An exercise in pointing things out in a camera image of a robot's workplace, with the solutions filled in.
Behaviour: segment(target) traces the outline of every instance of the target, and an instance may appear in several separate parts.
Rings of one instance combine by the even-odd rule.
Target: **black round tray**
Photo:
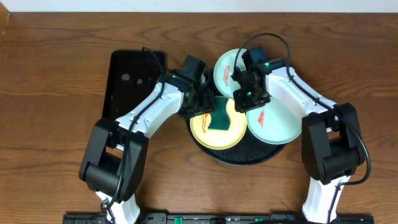
[[[208,88],[213,91],[215,96],[222,96],[214,83],[213,70],[210,71],[210,74],[211,80]],[[286,144],[275,145],[265,143],[255,137],[249,128],[246,128],[242,140],[235,146],[223,150],[209,149],[195,139],[190,128],[189,119],[186,120],[186,123],[192,139],[204,153],[218,161],[231,165],[248,166],[265,162],[278,154],[286,146]]]

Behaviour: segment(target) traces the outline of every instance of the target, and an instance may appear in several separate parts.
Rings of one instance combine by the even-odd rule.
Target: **yellow plate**
[[[226,103],[226,114],[231,122],[227,131],[221,129],[209,129],[211,115],[204,114],[190,119],[190,128],[195,139],[203,146],[210,149],[228,149],[236,145],[244,136],[247,127],[246,115],[235,111],[235,102],[229,99]]]

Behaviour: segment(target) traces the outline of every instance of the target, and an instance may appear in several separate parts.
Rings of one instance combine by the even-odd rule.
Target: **red mark on plate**
[[[264,111],[264,109],[262,109],[262,111],[261,111],[261,114],[260,114],[260,116],[259,116],[259,124],[261,125],[261,128],[263,128],[264,127],[264,115],[265,115],[265,111]]]
[[[227,66],[224,70],[224,83],[225,86],[228,86],[228,77],[229,77],[229,71],[231,70],[231,66]]]
[[[202,116],[201,128],[203,130],[203,133],[205,133],[205,134],[206,134],[206,131],[207,131],[207,124],[206,124],[207,117],[209,117],[209,116],[210,116],[210,114],[205,114],[205,115]]]

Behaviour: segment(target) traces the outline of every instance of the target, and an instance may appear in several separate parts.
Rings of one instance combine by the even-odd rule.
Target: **wooden table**
[[[287,39],[292,65],[314,89],[358,110],[373,169],[344,189],[338,211],[395,223],[398,211],[398,16],[395,14],[12,13],[0,47],[0,223],[60,223],[98,212],[78,178],[100,118],[111,53],[143,45],[179,68],[187,54],[213,67],[259,32]],[[255,41],[285,57],[272,38]],[[168,119],[150,140],[139,206],[170,212],[298,211],[309,176],[300,138],[258,166],[216,162]],[[365,166],[352,179],[359,179]]]

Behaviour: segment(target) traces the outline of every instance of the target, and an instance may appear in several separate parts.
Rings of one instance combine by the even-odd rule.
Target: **white wall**
[[[10,12],[398,12],[398,0],[0,0]]]

